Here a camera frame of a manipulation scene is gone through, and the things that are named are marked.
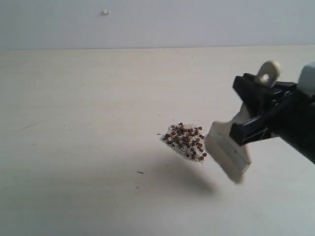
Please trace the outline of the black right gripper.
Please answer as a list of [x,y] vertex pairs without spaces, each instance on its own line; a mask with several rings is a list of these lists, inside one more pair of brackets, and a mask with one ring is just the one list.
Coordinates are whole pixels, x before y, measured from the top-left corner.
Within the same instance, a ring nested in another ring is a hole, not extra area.
[[275,135],[311,162],[315,161],[315,97],[293,82],[261,84],[255,76],[236,76],[233,89],[242,100],[229,135],[239,146]]

